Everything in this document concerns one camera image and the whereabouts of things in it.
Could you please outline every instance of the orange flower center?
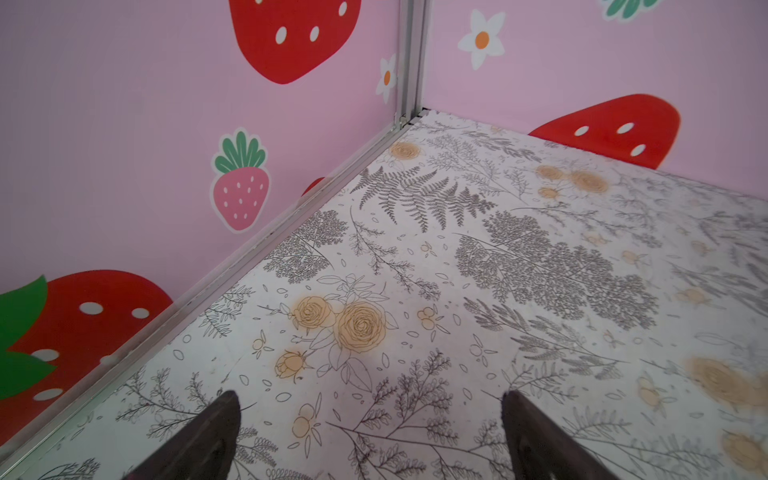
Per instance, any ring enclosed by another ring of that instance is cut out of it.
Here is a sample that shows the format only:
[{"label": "orange flower center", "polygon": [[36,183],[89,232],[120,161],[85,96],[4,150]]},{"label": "orange flower center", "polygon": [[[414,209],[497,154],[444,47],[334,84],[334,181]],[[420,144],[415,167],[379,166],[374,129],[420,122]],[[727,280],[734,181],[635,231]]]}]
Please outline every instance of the orange flower center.
[{"label": "orange flower center", "polygon": [[291,372],[298,372],[304,366],[304,360],[300,356],[292,356],[286,359],[285,365]]},{"label": "orange flower center", "polygon": [[478,36],[475,37],[475,47],[481,50],[487,47],[489,43],[491,43],[491,36],[488,35],[488,32],[486,31],[481,31],[478,33]]}]

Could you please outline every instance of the strawberry decal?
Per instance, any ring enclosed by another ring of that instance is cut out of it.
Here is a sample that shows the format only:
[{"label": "strawberry decal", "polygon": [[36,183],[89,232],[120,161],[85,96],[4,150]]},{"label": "strawberry decal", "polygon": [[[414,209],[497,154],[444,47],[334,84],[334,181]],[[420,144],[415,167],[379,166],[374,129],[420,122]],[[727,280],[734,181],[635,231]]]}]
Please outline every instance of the strawberry decal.
[{"label": "strawberry decal", "polygon": [[240,51],[260,74],[288,84],[335,54],[362,0],[230,0]]},{"label": "strawberry decal", "polygon": [[172,304],[117,270],[43,276],[0,295],[0,445]]},{"label": "strawberry decal", "polygon": [[303,194],[301,194],[301,196],[303,197],[304,195],[306,195],[306,194],[307,194],[307,193],[308,193],[310,190],[312,190],[312,189],[315,187],[315,185],[317,185],[318,183],[322,182],[322,181],[323,181],[323,180],[325,180],[325,179],[326,179],[325,177],[320,177],[320,178],[318,178],[317,180],[315,180],[314,182],[312,182],[312,183],[311,183],[311,184],[310,184],[310,185],[309,185],[309,186],[306,188],[306,190],[304,190],[304,193],[303,193]]},{"label": "strawberry decal", "polygon": [[565,115],[530,135],[657,169],[680,129],[680,114],[652,95],[615,98]]},{"label": "strawberry decal", "polygon": [[214,157],[214,171],[220,176],[211,185],[210,201],[234,233],[251,228],[266,201],[270,175],[260,168],[265,162],[266,150],[260,148],[257,136],[240,129],[234,138],[222,137],[220,152]]}]

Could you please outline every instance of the white seed dot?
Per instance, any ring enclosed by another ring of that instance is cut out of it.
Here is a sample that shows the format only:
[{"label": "white seed dot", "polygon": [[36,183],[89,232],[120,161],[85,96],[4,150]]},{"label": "white seed dot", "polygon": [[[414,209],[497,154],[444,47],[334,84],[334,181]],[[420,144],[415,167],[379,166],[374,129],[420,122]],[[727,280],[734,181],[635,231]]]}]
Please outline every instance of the white seed dot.
[{"label": "white seed dot", "polygon": [[64,393],[64,390],[62,389],[48,389],[48,390],[43,390],[42,392],[33,396],[32,398],[37,400],[38,402],[42,402],[43,400],[55,399],[62,393]]},{"label": "white seed dot", "polygon": [[43,362],[50,362],[58,358],[58,352],[51,349],[42,349],[32,352],[32,356],[39,358]]},{"label": "white seed dot", "polygon": [[631,155],[632,157],[636,157],[637,155],[643,153],[644,151],[645,151],[645,144],[639,144],[632,149],[629,155]]},{"label": "white seed dot", "polygon": [[85,302],[80,304],[80,311],[88,315],[98,315],[104,311],[104,307],[96,302]]},{"label": "white seed dot", "polygon": [[288,35],[288,29],[285,27],[280,27],[277,29],[277,35],[275,35],[275,41],[278,45],[283,43],[286,40],[286,36]]},{"label": "white seed dot", "polygon": [[632,122],[629,122],[628,124],[623,124],[619,127],[618,130],[616,130],[616,133],[626,134],[628,131],[632,130],[632,127],[634,127],[634,123]]},{"label": "white seed dot", "polygon": [[120,359],[119,359],[119,358],[118,358],[118,356],[116,356],[116,355],[106,355],[106,356],[102,356],[102,357],[101,357],[101,358],[98,360],[98,362],[99,362],[101,365],[106,365],[106,366],[113,366],[113,365],[117,365],[119,361],[120,361]]},{"label": "white seed dot", "polygon": [[131,315],[135,318],[147,318],[149,316],[149,310],[145,308],[134,308],[131,311]]}]

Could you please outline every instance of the floral floor mat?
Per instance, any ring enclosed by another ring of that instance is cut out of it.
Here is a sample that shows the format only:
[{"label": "floral floor mat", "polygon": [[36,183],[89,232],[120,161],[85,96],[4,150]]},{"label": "floral floor mat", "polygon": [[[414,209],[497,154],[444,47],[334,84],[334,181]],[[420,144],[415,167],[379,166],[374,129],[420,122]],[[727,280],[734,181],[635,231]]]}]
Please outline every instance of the floral floor mat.
[{"label": "floral floor mat", "polygon": [[431,112],[23,478],[224,390],[230,478],[513,478],[517,389],[621,478],[768,475],[768,204]]}]

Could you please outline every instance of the pink strawberry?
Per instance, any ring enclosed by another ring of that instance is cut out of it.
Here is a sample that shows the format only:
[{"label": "pink strawberry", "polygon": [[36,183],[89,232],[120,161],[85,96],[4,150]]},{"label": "pink strawberry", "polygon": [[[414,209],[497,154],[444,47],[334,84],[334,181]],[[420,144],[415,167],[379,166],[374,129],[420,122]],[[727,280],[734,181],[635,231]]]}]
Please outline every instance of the pink strawberry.
[{"label": "pink strawberry", "polygon": [[257,136],[239,130],[232,140],[225,135],[214,158],[214,169],[222,174],[214,181],[210,195],[219,218],[239,233],[256,223],[270,189],[270,175],[259,168],[266,162],[266,151],[259,149]]}]

